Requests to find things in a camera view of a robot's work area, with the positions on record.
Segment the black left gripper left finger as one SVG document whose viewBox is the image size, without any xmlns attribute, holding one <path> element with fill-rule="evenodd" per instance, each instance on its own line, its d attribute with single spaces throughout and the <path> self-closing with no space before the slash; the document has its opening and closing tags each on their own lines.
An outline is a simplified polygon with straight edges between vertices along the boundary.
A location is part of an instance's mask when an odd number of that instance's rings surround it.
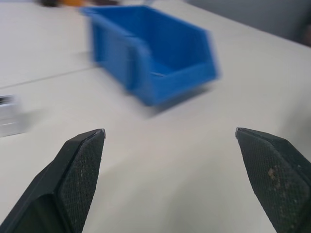
<svg viewBox="0 0 311 233">
<path fill-rule="evenodd" d="M 0 233 L 82 233 L 95 194 L 105 130 L 65 142 L 0 225 Z"/>
</svg>

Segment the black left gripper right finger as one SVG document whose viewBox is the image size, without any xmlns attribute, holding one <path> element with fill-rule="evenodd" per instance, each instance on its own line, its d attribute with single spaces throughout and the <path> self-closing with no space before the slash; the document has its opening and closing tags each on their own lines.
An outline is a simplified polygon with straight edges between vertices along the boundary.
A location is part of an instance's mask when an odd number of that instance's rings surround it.
<svg viewBox="0 0 311 233">
<path fill-rule="evenodd" d="M 311 162 L 288 140 L 247 128 L 235 137 L 252 189 L 277 233 L 311 233 Z"/>
</svg>

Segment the blue plastic storage bin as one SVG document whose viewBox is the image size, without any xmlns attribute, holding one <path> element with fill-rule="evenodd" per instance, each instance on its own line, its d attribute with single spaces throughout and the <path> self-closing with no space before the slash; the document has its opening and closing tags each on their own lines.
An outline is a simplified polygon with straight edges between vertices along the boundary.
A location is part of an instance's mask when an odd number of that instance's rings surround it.
<svg viewBox="0 0 311 233">
<path fill-rule="evenodd" d="M 94 62 L 146 105 L 218 77 L 207 31 L 147 5 L 86 6 Z"/>
</svg>

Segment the small silver metal block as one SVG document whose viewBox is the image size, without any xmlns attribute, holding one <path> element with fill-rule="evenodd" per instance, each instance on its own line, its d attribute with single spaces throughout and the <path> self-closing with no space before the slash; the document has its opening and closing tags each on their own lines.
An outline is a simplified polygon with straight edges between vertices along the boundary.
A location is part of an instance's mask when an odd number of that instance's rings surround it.
<svg viewBox="0 0 311 233">
<path fill-rule="evenodd" d="M 0 95 L 0 137 L 26 132 L 27 118 L 15 95 Z"/>
</svg>

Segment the dark blurred object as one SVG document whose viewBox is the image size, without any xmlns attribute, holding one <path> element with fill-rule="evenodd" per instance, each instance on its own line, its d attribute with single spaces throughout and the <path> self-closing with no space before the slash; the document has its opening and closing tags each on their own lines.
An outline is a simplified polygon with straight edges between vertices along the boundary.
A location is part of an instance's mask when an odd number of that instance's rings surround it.
<svg viewBox="0 0 311 233">
<path fill-rule="evenodd" d="M 38 0 L 38 3 L 44 7 L 59 7 L 60 0 Z"/>
</svg>

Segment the orange blurred object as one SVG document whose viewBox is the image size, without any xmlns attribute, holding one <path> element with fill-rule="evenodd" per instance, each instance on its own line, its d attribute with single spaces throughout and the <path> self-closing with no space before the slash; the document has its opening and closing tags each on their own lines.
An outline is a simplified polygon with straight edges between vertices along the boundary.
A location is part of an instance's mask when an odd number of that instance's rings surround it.
<svg viewBox="0 0 311 233">
<path fill-rule="evenodd" d="M 84 5 L 84 0 L 62 0 L 62 2 L 66 6 L 79 7 Z"/>
</svg>

